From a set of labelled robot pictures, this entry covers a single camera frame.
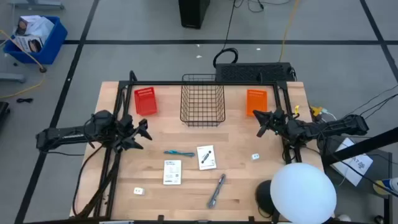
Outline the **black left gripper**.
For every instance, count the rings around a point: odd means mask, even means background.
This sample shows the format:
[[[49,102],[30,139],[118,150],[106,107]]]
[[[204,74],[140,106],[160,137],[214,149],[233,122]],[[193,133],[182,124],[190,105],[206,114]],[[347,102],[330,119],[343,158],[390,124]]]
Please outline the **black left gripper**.
[[[151,135],[147,132],[148,122],[146,119],[139,121],[138,127],[135,129],[132,124],[132,116],[128,114],[115,122],[115,128],[116,139],[112,144],[114,151],[143,149],[143,146],[135,141],[133,136],[134,133],[148,140],[152,140]]]

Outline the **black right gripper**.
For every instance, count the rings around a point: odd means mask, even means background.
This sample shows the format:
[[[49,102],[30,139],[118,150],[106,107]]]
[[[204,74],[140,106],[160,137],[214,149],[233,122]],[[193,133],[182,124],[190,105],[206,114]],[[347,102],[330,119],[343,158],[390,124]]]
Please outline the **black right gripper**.
[[[291,137],[288,123],[290,120],[293,120],[294,117],[285,114],[284,110],[280,108],[277,108],[273,112],[254,110],[253,115],[259,123],[264,123],[260,125],[260,129],[256,134],[257,137],[261,138],[268,129],[273,130],[276,134],[283,137]]]

